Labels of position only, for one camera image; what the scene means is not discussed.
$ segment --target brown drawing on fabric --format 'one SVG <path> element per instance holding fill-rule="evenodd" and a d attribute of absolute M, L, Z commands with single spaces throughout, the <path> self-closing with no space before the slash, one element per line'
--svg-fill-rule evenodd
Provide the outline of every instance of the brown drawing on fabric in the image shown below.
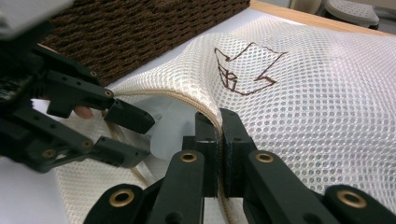
<path fill-rule="evenodd" d="M 215 49 L 221 82 L 228 90 L 243 96 L 270 87 L 276 81 L 268 73 L 285 53 L 256 43 L 250 43 L 233 58 Z"/>

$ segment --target brown wicker basket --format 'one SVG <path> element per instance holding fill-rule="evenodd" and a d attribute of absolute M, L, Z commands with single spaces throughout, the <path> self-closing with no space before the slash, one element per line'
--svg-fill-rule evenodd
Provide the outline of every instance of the brown wicker basket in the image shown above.
<path fill-rule="evenodd" d="M 103 85 L 225 21 L 249 0 L 76 0 L 43 44 L 99 72 Z"/>

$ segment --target white mesh bag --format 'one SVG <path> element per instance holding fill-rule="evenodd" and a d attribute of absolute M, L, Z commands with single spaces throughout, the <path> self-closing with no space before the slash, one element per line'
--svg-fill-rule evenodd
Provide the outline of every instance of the white mesh bag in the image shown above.
<path fill-rule="evenodd" d="M 203 112 L 219 130 L 219 108 L 231 109 L 258 149 L 280 156 L 310 189 L 323 193 L 330 185 L 350 185 L 396 212 L 395 62 L 395 37 L 263 18 L 232 34 L 200 36 L 173 61 L 113 91 L 130 103 L 144 102 L 137 95 L 177 99 Z M 152 110 L 159 114 L 158 123 L 175 119 L 165 114 L 180 107 L 161 108 Z M 67 122 L 82 130 L 83 122 Z M 96 127 L 90 130 L 106 129 L 100 118 L 91 123 Z M 152 132 L 151 137 L 183 132 Z M 151 151 L 156 155 L 169 148 L 164 143 Z M 160 157 L 169 159 L 172 153 Z M 166 165 L 150 158 L 138 169 L 152 182 L 163 176 Z M 57 176 L 71 223 L 82 222 L 101 193 L 122 181 L 145 187 L 127 170 L 93 161 L 58 168 Z M 225 222 L 213 200 L 205 206 L 205 223 Z M 239 201 L 229 209 L 234 222 L 246 222 Z"/>

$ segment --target white table surface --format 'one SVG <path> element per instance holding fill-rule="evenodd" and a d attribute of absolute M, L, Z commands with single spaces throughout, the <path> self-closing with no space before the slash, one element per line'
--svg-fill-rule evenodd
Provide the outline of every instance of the white table surface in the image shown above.
<path fill-rule="evenodd" d="M 259 17 L 270 15 L 246 9 L 225 22 L 206 31 L 210 33 L 229 33 Z M 165 53 L 163 56 L 133 71 L 128 77 L 148 71 L 174 59 L 190 43 Z M 111 84 L 109 88 L 123 81 L 126 77 Z M 35 102 L 38 110 L 45 111 L 47 104 Z M 34 172 L 26 166 L 0 158 L 0 224 L 65 224 L 67 214 L 58 190 L 53 171 L 46 174 Z"/>

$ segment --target white mesh fabric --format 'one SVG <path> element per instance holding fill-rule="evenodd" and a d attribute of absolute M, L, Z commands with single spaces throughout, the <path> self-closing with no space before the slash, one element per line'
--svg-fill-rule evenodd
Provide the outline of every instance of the white mesh fabric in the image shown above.
<path fill-rule="evenodd" d="M 309 188 L 323 193 L 330 185 L 351 185 L 396 212 L 395 49 L 395 37 L 261 19 L 231 35 L 201 36 L 173 61 L 113 91 L 176 97 L 217 127 L 219 107 L 231 109 L 257 147 L 279 155 Z M 61 180 L 65 175 L 58 172 Z M 64 188 L 78 181 L 60 182 L 69 207 L 82 206 Z M 98 185 L 90 178 L 84 188 Z"/>

